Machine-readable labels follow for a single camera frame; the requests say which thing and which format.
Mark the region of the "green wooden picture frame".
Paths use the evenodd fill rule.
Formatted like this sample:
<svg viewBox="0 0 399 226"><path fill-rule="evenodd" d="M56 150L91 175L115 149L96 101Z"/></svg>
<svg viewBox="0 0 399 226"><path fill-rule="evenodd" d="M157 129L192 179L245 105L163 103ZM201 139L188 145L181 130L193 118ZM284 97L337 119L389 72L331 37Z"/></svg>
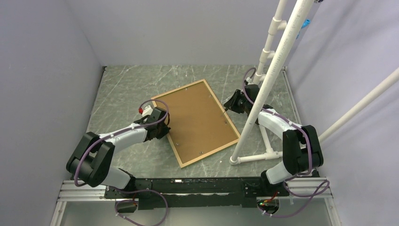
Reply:
<svg viewBox="0 0 399 226"><path fill-rule="evenodd" d="M233 144L240 133L205 79L152 97L153 104L169 108L167 138L180 168Z"/></svg>

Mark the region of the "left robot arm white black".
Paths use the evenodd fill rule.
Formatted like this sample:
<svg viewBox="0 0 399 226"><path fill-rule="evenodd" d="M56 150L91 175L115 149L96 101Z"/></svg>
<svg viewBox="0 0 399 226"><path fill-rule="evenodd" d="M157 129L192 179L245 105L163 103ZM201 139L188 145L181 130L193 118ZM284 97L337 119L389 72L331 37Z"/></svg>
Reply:
<svg viewBox="0 0 399 226"><path fill-rule="evenodd" d="M152 139L161 139L169 131L169 112L160 107L146 107L142 118L125 128L105 134L83 135L66 164L76 186L115 187L124 198L134 194L136 178L123 169L113 168L115 153Z"/></svg>

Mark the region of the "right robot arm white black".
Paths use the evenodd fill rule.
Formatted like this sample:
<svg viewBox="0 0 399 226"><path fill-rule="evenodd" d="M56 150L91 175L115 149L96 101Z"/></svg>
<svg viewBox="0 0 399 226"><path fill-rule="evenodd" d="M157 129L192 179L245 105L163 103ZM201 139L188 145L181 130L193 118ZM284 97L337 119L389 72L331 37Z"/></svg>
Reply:
<svg viewBox="0 0 399 226"><path fill-rule="evenodd" d="M255 122L283 142L282 161L261 174L263 180L259 183L259 189L264 195L273 194L283 181L323 165L324 157L318 134L312 125L294 123L270 105L263 105Z"/></svg>

